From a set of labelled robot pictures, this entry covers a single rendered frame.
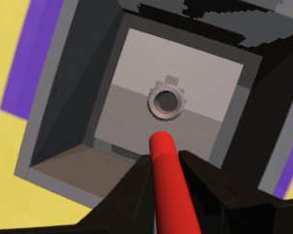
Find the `grey open box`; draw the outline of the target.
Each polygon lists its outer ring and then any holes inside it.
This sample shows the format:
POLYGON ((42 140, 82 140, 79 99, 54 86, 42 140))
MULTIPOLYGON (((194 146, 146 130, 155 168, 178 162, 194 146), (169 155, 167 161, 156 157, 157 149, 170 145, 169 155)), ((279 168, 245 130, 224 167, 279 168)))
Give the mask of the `grey open box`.
POLYGON ((207 163, 273 195, 293 148, 293 0, 63 0, 14 176, 93 209, 139 160, 94 137, 129 27, 243 64, 207 163))

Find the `red peg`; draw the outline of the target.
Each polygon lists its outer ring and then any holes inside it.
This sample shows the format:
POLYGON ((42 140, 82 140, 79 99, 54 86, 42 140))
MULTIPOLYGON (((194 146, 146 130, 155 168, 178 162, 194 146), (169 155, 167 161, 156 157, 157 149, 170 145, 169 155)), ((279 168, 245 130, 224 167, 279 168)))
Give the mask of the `red peg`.
POLYGON ((201 234, 171 135, 156 132, 148 143, 157 234, 201 234))

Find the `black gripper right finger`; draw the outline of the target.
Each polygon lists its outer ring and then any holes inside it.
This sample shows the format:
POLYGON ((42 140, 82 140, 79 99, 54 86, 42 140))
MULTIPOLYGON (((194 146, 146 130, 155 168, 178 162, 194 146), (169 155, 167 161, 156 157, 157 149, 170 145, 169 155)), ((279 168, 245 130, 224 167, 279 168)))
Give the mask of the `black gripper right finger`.
POLYGON ((187 150, 179 161, 201 234, 293 234, 293 199, 259 190, 187 150))

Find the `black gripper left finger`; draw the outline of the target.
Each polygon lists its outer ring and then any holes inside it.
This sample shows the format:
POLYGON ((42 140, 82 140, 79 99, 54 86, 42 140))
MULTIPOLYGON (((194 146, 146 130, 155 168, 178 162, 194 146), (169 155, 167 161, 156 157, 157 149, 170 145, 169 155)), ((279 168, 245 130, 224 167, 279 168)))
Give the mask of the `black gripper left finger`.
POLYGON ((154 234, 150 155, 142 155, 109 194, 76 224, 0 229, 0 234, 154 234))

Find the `grey square plate with hole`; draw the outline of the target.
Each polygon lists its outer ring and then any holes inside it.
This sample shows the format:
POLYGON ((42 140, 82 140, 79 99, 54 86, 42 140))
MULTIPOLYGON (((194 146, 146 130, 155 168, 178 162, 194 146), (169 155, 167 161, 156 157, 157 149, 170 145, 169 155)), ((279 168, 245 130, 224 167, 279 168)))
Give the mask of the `grey square plate with hole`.
POLYGON ((149 154, 149 138, 171 135, 179 151, 205 162, 228 110, 243 64, 129 27, 95 138, 149 154), (171 93, 172 111, 159 106, 171 93))

